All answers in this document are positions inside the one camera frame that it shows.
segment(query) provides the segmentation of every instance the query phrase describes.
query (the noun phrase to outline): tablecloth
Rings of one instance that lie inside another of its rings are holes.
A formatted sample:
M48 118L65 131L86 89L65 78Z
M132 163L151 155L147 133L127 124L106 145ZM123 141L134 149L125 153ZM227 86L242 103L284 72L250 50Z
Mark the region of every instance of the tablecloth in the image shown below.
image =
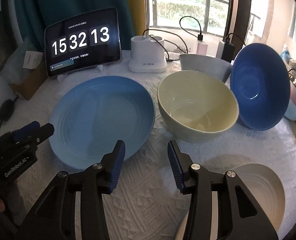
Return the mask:
M88 69L68 75L62 82L47 79L29 101L18 100L12 118L0 134L18 129L37 120L47 123L60 98L71 88L91 78L118 75L132 78L151 94L156 110L155 124L147 142L124 162L117 188L104 195L107 226L112 240L171 240L188 211L190 196L176 189L167 157L167 143L174 139L165 128L157 104L157 86L168 74L180 70L171 62L163 73L132 73L128 70L129 51L123 60L99 69ZM278 236L282 239L296 222L296 138L290 121L282 119L268 131L253 131L235 124L221 137L202 144L178 140L182 152L210 171L224 171L243 163L268 166L283 183L286 208ZM38 161L18 180L20 193L29 210L53 177L62 170L77 170L63 164L51 151L49 141L37 150ZM80 239L80 194L76 201L77 239Z

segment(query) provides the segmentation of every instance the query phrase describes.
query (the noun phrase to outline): blue bowl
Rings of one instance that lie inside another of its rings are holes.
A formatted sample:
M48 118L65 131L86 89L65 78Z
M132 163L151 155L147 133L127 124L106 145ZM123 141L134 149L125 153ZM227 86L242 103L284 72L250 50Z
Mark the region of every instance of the blue bowl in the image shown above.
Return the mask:
M274 127L290 99L288 72L280 56L265 44L253 43L237 55L230 88L239 103L239 118L257 131Z
M155 122L155 106L145 88L119 76L88 80L65 94L52 112L50 145L67 165L84 170L112 152L117 140L125 159L145 143Z

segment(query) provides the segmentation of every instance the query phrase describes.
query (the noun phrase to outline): tablet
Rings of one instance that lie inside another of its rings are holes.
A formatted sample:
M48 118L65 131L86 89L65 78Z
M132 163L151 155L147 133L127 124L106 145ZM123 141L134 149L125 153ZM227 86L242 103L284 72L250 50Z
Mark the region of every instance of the tablet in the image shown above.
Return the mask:
M49 77L121 58L116 8L83 13L45 29Z

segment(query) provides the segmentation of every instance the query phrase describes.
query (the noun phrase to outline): cardboard box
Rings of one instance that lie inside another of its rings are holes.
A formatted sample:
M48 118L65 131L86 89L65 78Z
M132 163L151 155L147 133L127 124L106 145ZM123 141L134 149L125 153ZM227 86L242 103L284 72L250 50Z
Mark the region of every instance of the cardboard box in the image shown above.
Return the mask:
M43 59L39 66L32 70L29 76L26 77L20 85L9 85L15 94L29 100L47 78L46 62L45 59Z

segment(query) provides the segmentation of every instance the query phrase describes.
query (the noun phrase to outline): bolt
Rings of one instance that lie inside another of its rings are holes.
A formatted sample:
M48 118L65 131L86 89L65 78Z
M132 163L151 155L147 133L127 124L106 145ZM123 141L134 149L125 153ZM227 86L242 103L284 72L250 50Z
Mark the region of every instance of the bolt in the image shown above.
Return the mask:
M230 178L234 178L235 177L235 172L234 171L227 171L227 175Z
M65 172L65 171L61 171L61 172L58 173L58 177L61 178L61 179L66 177L66 176L67 176L67 172Z
M92 165L92 167L95 170L100 170L103 167L103 165L101 163L95 163L94 165Z
M193 164L191 165L191 168L192 168L193 170L199 170L199 169L200 169L200 165L197 164L197 163L193 163Z

